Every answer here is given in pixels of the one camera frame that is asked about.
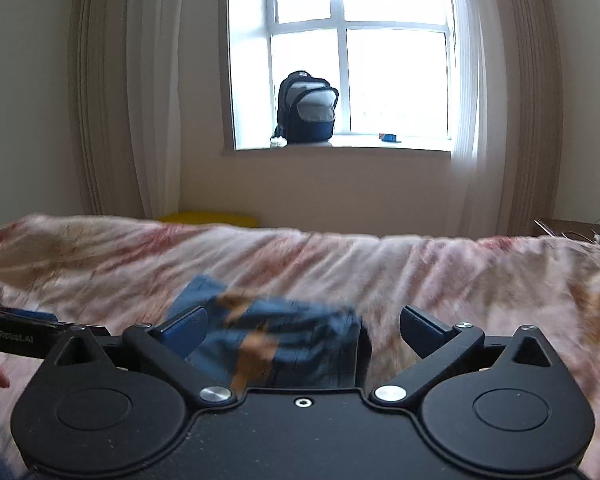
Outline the white framed window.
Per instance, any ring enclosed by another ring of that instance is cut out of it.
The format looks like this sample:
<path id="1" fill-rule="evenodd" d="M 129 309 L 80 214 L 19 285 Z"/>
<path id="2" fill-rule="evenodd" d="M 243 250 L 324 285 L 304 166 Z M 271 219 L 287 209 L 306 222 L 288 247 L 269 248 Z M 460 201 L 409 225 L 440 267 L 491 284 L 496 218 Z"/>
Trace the white framed window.
<path id="1" fill-rule="evenodd" d="M 339 91 L 332 145 L 452 152 L 451 0 L 225 3 L 235 150 L 284 145 L 278 89 L 304 70 Z"/>

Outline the beige curtain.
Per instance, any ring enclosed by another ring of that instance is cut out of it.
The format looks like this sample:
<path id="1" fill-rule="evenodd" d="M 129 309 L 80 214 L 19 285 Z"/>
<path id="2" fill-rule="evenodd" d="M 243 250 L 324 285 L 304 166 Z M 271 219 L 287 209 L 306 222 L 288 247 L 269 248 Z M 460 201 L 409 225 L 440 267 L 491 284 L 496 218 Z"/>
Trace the beige curtain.
<path id="1" fill-rule="evenodd" d="M 178 211 L 182 9 L 183 0 L 73 0 L 70 119 L 90 214 Z"/>
<path id="2" fill-rule="evenodd" d="M 552 0 L 451 0 L 445 232 L 528 235 L 553 213 L 562 156 L 562 63 Z"/>

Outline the blue pants with orange print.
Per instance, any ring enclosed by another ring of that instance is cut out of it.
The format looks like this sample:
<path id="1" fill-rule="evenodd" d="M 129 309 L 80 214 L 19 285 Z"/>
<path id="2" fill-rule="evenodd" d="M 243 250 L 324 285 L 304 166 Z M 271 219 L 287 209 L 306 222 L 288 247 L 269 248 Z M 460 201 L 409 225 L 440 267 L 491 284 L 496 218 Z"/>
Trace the blue pants with orange print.
<path id="1" fill-rule="evenodd" d="M 223 386 L 281 389 L 361 388 L 372 344 L 355 310 L 257 296 L 198 275 L 168 318 L 190 307 L 208 315 L 206 336 L 186 361 Z"/>

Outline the pink floral bed cover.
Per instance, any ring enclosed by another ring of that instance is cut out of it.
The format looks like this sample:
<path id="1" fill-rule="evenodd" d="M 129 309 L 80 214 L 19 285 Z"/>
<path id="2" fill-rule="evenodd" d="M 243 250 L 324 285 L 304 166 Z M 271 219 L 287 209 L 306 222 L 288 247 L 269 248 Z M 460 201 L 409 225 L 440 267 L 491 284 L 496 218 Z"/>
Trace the pink floral bed cover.
<path id="1" fill-rule="evenodd" d="M 600 479 L 600 246 L 558 237 L 432 238 L 29 216 L 0 229 L 0 304 L 120 333 L 164 318 L 197 275 L 261 296 L 351 307 L 373 345 L 371 384 L 415 361 L 410 304 L 490 335 L 539 326 L 592 404 L 582 463 Z"/>

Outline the dark wooden nightstand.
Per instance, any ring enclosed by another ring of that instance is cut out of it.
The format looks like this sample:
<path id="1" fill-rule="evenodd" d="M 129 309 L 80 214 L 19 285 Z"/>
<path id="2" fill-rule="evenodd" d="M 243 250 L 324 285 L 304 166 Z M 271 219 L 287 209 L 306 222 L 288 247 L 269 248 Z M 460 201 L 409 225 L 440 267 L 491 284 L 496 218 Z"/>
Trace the dark wooden nightstand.
<path id="1" fill-rule="evenodd" d="M 535 236 L 563 237 L 576 242 L 600 245 L 600 222 L 535 219 L 532 233 Z"/>

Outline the beige left curtain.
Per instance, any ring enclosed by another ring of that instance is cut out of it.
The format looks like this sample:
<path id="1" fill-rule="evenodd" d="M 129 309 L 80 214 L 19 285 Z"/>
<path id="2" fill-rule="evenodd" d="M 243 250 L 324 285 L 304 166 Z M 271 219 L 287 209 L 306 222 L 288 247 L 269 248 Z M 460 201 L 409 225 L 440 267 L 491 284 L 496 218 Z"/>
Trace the beige left curtain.
<path id="1" fill-rule="evenodd" d="M 182 9 L 183 0 L 73 0 L 70 119 L 90 214 L 178 211 Z"/>

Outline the beige right curtain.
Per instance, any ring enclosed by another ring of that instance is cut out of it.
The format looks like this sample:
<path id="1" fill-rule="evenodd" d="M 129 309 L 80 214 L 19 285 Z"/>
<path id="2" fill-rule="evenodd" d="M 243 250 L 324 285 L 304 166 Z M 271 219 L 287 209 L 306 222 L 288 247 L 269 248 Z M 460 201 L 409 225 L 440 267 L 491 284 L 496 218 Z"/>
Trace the beige right curtain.
<path id="1" fill-rule="evenodd" d="M 451 0 L 445 232 L 528 235 L 553 213 L 562 156 L 562 63 L 552 0 Z"/>

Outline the dark blue grey backpack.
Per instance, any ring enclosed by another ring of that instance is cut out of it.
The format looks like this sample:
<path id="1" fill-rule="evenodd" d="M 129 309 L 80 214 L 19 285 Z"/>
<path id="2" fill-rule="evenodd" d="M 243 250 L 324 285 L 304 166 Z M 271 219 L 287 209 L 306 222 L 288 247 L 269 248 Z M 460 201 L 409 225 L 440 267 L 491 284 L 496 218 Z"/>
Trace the dark blue grey backpack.
<path id="1" fill-rule="evenodd" d="M 272 139 L 287 144 L 319 144 L 332 138 L 339 91 L 326 79 L 304 70 L 289 74 L 280 84 L 276 126 Z"/>

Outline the yellow object behind bed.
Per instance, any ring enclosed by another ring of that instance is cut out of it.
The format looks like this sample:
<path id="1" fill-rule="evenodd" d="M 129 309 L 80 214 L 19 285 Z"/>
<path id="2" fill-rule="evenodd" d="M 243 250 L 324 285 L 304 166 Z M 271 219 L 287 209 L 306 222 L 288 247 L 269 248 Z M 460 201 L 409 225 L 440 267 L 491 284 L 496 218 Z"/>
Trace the yellow object behind bed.
<path id="1" fill-rule="evenodd" d="M 163 223 L 188 224 L 189 226 L 203 226 L 204 224 L 227 224 L 238 228 L 257 229 L 260 226 L 258 219 L 244 214 L 227 214 L 226 212 L 211 211 L 184 211 L 178 214 L 168 214 L 159 218 Z"/>

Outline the small blue box on sill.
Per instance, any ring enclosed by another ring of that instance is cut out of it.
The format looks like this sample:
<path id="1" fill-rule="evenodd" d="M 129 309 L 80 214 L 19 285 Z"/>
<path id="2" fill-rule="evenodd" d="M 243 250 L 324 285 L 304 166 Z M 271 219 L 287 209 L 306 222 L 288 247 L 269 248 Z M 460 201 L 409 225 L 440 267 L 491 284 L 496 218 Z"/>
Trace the small blue box on sill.
<path id="1" fill-rule="evenodd" d="M 379 135 L 379 140 L 381 140 L 381 142 L 387 142 L 387 143 L 398 142 L 398 138 L 396 137 L 395 134 L 392 134 L 392 133 L 381 133 Z"/>

